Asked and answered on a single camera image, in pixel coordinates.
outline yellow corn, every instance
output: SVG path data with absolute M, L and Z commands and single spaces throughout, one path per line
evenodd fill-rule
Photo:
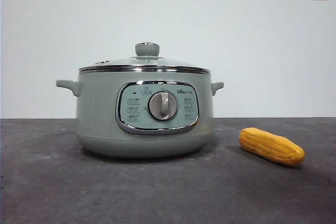
M 242 129 L 239 142 L 249 152 L 286 165 L 298 165 L 305 156 L 304 150 L 291 140 L 257 128 Z

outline gray countertop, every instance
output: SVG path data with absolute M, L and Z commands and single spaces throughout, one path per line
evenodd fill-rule
M 287 167 L 243 151 L 242 128 L 306 151 Z M 1 120 L 2 223 L 335 223 L 336 118 L 216 119 L 198 152 L 107 158 L 74 119 Z

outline stainless steel rim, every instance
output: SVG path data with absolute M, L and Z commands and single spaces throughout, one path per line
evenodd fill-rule
M 93 72 L 179 72 L 210 74 L 205 68 L 178 67 L 178 66 L 152 66 L 152 65 L 106 65 L 90 66 L 79 69 L 79 73 Z

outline lid handle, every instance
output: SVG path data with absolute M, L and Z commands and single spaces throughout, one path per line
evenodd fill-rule
M 135 46 L 135 53 L 137 56 L 158 56 L 160 46 L 152 42 L 138 43 Z

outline brand logo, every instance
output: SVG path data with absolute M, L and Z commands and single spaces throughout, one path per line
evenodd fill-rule
M 186 93 L 187 94 L 192 94 L 193 92 L 192 91 L 184 91 L 184 90 L 180 89 L 180 90 L 177 91 L 177 93 L 178 94 L 186 94 Z

